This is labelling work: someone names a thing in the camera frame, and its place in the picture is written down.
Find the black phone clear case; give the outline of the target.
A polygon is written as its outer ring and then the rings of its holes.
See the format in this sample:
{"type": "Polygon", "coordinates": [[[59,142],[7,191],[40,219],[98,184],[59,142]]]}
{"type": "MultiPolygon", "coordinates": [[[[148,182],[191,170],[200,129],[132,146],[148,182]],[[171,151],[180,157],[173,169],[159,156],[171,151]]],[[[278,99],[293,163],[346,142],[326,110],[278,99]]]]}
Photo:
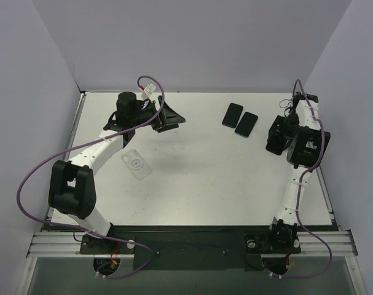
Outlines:
{"type": "Polygon", "coordinates": [[[258,118],[259,117],[253,113],[245,112],[235,128],[235,134],[244,138],[248,138],[258,118]]]}

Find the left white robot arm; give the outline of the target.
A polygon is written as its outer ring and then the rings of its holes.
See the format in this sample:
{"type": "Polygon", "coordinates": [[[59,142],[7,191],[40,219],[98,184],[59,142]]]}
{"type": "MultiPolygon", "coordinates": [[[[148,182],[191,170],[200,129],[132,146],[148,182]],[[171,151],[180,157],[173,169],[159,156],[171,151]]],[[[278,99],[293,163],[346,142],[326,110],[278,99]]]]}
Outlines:
{"type": "Polygon", "coordinates": [[[49,206],[72,218],[95,237],[94,245],[102,253],[111,252],[116,238],[112,224],[96,208],[95,174],[117,152],[125,148],[135,129],[147,124],[158,133],[178,128],[186,120],[167,105],[162,96],[159,105],[150,98],[138,100],[133,92],[122,92],[116,110],[95,143],[73,158],[53,164],[50,177],[49,206]]]}

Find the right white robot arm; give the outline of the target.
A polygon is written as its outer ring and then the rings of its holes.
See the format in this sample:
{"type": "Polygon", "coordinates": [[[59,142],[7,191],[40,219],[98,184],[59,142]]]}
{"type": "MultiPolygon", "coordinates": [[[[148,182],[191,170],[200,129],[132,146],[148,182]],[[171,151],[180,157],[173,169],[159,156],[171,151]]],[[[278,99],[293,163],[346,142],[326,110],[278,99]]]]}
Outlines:
{"type": "Polygon", "coordinates": [[[265,247],[273,253],[297,253],[299,210],[309,178],[319,165],[331,139],[318,117],[318,97],[293,94],[289,114],[277,116],[268,132],[265,149],[275,155],[287,152],[290,164],[282,203],[264,235],[265,247]]]}

